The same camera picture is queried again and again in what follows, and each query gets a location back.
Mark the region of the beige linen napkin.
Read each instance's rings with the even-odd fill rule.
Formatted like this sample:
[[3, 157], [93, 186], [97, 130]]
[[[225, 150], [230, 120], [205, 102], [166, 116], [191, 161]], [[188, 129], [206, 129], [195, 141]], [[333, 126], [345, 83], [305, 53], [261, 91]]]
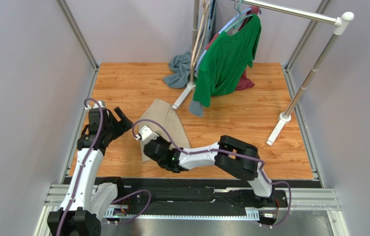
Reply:
[[[150, 119], [160, 124], [168, 131], [172, 139], [180, 148], [191, 147], [182, 122], [171, 104], [156, 98], [139, 119]], [[152, 131], [157, 132], [166, 140], [169, 140], [165, 132], [159, 126], [148, 121], [139, 122], [137, 125], [138, 131], [145, 125]], [[142, 161], [150, 161], [151, 159], [144, 155], [142, 141], [140, 141], [140, 148]]]

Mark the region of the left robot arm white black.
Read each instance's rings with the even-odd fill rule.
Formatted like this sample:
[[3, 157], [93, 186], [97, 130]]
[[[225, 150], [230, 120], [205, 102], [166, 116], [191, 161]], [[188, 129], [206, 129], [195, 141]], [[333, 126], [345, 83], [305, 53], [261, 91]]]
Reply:
[[109, 144], [132, 128], [133, 123], [116, 107], [108, 110], [94, 105], [88, 112], [88, 124], [77, 140], [75, 170], [65, 198], [58, 210], [47, 218], [54, 236], [99, 236], [102, 220], [123, 184], [120, 178], [98, 185], [93, 193], [97, 171]]

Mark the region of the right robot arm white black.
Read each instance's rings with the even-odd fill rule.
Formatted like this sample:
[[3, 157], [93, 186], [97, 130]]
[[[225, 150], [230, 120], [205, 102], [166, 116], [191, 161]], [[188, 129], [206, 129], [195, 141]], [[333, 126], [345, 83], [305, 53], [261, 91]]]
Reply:
[[271, 180], [263, 171], [265, 162], [260, 159], [258, 148], [251, 144], [223, 135], [218, 142], [200, 148], [172, 148], [172, 145], [163, 137], [156, 137], [144, 143], [143, 153], [159, 167], [173, 173], [216, 166], [247, 181], [257, 197], [270, 198], [274, 193]]

